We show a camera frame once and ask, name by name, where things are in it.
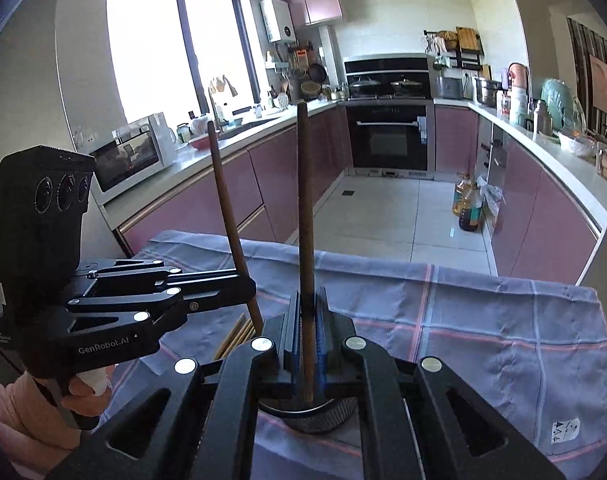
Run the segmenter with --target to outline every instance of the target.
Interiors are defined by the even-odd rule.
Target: cutting board
[[[459,47],[464,50],[481,50],[477,40],[477,31],[474,28],[457,27]]]

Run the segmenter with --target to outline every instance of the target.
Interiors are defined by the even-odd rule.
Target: white bowl
[[[559,132],[559,143],[561,149],[565,152],[570,152],[574,156],[580,158],[590,158],[597,154],[597,147],[589,137],[577,135],[571,136],[563,132]]]

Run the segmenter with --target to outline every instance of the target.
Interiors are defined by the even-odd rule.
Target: white countertop
[[[435,99],[436,105],[468,107],[499,126],[517,140],[581,202],[602,230],[607,225],[607,180],[597,174],[595,165],[571,153],[545,136],[534,135],[508,120],[498,117],[494,108],[467,100]]]
[[[337,102],[308,103],[310,116],[328,110],[336,106]],[[290,106],[287,110],[278,114],[267,115],[261,120],[275,117],[269,123],[250,128],[245,132],[230,139],[219,141],[219,151],[222,158],[226,158],[239,150],[244,149],[253,142],[257,142],[270,134],[282,130],[296,123],[297,107]],[[161,197],[175,186],[184,182],[194,174],[200,173],[212,166],[210,149],[196,150],[191,146],[185,146],[178,150],[178,160],[170,167],[140,182],[131,189],[123,192],[103,206],[106,222],[110,229],[116,229],[130,217],[137,214],[141,209]]]
[[[436,105],[470,108],[482,117],[495,123],[532,153],[568,190],[596,221],[601,230],[607,226],[607,181],[597,175],[594,165],[565,152],[560,145],[541,135],[533,136],[515,124],[497,117],[494,108],[479,106],[467,100],[434,99]],[[308,104],[310,115],[315,115],[336,106],[337,102]],[[291,106],[266,124],[251,128],[238,136],[219,142],[222,158],[244,149],[246,146],[270,134],[296,123],[296,107]],[[160,171],[135,187],[122,193],[104,205],[106,221],[111,229],[134,216],[141,209],[181,184],[187,178],[212,166],[210,150],[195,150],[187,146],[170,168]]]
[[[471,101],[468,101],[466,99],[441,99],[441,98],[437,98],[437,99],[432,99],[432,101],[436,105],[458,106],[460,108],[468,108],[468,105],[472,104]]]

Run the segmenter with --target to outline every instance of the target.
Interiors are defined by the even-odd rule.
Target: cabinet handle
[[[362,123],[357,121],[357,126],[419,126],[419,123],[417,121],[413,123]]]

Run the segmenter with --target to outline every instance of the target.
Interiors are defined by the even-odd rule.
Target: green kitchen appliance
[[[541,100],[548,106],[554,130],[586,133],[586,115],[581,103],[563,81],[546,79],[541,88]]]

